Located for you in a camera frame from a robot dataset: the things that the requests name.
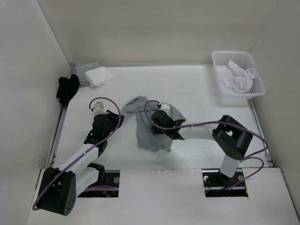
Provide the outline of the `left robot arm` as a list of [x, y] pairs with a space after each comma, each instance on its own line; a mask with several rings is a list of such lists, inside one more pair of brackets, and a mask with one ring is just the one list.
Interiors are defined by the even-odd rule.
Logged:
[[81, 148], [66, 162], [48, 167], [42, 177], [33, 210], [46, 210], [67, 216], [76, 198], [87, 187], [100, 187], [105, 182], [103, 166], [95, 164], [107, 147], [108, 138], [122, 125], [123, 115], [109, 110], [94, 116], [92, 130]]

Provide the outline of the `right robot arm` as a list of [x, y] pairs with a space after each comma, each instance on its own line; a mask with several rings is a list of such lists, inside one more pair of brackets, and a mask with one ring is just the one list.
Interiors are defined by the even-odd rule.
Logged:
[[219, 124], [191, 125], [185, 119], [173, 120], [166, 112], [156, 111], [151, 120], [151, 130], [156, 135], [166, 135], [173, 140], [206, 139], [215, 141], [225, 153], [217, 180], [222, 185], [234, 181], [234, 175], [244, 159], [253, 135], [238, 129], [243, 127], [229, 115], [224, 115]]

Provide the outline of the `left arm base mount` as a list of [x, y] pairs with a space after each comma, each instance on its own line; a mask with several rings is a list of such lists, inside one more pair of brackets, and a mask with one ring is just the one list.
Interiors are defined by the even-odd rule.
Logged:
[[100, 180], [91, 184], [89, 191], [82, 192], [79, 198], [117, 198], [119, 197], [120, 170], [105, 171]]

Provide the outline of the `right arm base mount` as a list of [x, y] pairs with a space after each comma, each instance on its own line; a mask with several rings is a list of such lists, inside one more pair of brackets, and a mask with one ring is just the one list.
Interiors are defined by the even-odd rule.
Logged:
[[234, 184], [244, 179], [242, 170], [238, 170], [232, 178], [229, 178], [219, 170], [207, 170], [202, 172], [204, 194], [206, 197], [248, 197], [245, 182]]

